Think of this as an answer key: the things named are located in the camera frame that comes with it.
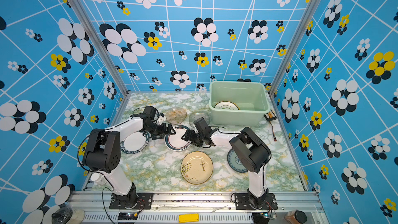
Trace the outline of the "green rimmed white plate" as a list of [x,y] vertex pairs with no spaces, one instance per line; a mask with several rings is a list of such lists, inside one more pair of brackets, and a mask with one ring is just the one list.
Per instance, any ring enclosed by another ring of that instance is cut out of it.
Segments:
[[165,144],[167,148],[172,151],[183,151],[191,145],[191,141],[185,141],[182,136],[190,130],[185,125],[178,125],[174,127],[175,134],[168,134],[165,136]]

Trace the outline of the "greenish clear glass plate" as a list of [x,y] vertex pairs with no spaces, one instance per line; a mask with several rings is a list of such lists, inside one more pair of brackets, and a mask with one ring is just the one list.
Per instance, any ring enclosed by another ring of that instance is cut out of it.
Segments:
[[200,118],[204,118],[207,124],[210,124],[211,122],[211,117],[210,113],[208,111],[193,111],[189,115],[189,124],[191,127],[195,127],[194,122]]

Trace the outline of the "white black rimmed plate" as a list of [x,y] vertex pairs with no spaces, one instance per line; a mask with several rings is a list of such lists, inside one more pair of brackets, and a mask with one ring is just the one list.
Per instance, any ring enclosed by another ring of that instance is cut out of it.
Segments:
[[215,109],[220,109],[220,110],[231,110],[231,111],[238,111],[239,107],[230,101],[221,101],[218,102],[215,106]]

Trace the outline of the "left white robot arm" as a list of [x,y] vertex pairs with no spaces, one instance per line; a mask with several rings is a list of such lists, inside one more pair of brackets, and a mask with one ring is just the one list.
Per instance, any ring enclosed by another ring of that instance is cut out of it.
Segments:
[[88,167],[93,175],[98,175],[111,186],[113,209],[132,209],[142,203],[134,183],[126,177],[120,166],[120,145],[126,140],[132,141],[136,133],[149,133],[154,140],[175,134],[173,126],[160,122],[160,117],[156,108],[146,106],[142,113],[131,115],[125,122],[107,129],[94,129],[88,136],[82,166]]

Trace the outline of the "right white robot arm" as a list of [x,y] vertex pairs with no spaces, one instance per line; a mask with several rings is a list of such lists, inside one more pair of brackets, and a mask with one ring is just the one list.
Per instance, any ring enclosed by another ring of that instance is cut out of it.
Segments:
[[249,127],[239,132],[226,133],[218,128],[212,129],[204,118],[197,119],[194,125],[195,130],[187,130],[181,139],[190,141],[197,147],[206,144],[209,147],[223,146],[233,149],[242,165],[248,170],[249,203],[255,209],[263,207],[268,196],[266,167],[272,158],[269,147]]

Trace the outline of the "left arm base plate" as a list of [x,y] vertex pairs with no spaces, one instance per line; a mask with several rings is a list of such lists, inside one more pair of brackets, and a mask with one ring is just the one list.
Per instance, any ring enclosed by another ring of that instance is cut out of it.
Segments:
[[110,209],[151,209],[153,193],[136,193],[126,196],[111,195]]

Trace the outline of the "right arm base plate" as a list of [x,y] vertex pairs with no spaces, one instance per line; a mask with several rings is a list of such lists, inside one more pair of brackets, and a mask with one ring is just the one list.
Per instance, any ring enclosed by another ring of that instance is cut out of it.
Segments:
[[273,193],[264,194],[259,198],[250,193],[235,193],[234,202],[237,210],[278,210],[276,197]]

